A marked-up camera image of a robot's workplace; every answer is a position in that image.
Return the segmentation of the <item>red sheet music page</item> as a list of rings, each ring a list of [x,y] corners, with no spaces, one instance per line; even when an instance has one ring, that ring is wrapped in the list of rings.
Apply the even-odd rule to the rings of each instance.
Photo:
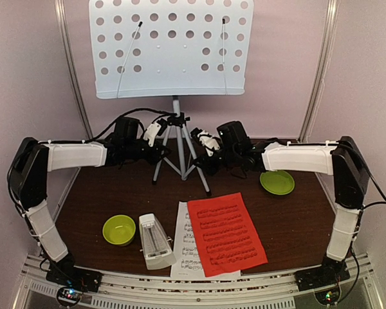
[[[187,209],[206,277],[268,263],[241,193],[189,201]]]

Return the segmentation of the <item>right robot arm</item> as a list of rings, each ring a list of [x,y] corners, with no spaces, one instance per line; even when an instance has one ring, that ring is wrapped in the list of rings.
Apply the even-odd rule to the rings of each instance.
[[[332,283],[341,273],[343,261],[359,229],[370,172],[350,136],[337,141],[299,144],[270,138],[252,143],[240,121],[217,128],[218,136],[195,128],[190,135],[204,147],[205,153],[194,165],[208,175],[222,168],[240,168],[243,172],[302,171],[333,177],[336,218],[326,251],[329,260],[317,270],[317,279]]]

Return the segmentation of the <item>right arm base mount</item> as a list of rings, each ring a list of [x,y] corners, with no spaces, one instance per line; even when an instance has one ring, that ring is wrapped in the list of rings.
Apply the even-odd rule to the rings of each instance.
[[[295,280],[300,292],[335,285],[349,278],[350,273],[346,262],[336,261],[327,256],[324,256],[321,265],[295,272]]]

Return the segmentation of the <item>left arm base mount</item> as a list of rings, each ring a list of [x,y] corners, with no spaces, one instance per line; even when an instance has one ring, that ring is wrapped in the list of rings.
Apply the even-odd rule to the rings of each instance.
[[[75,266],[72,253],[59,262],[49,260],[50,267],[46,274],[46,280],[58,285],[71,287],[81,292],[98,292],[102,281],[102,273],[95,270],[87,270]]]

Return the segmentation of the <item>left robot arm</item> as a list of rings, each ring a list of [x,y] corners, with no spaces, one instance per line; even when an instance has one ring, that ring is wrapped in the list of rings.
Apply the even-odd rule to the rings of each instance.
[[[48,209],[48,173],[77,167],[122,166],[127,161],[158,163],[170,153],[156,141],[166,130],[167,121],[158,119],[142,136],[138,135],[139,123],[135,118],[122,117],[107,138],[92,142],[40,142],[28,137],[20,144],[9,169],[10,194],[49,260],[58,263],[69,251]]]

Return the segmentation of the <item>white folding music stand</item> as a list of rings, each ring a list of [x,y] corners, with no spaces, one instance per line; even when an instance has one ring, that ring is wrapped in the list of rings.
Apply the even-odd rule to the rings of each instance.
[[[253,1],[90,1],[101,100],[241,95]]]

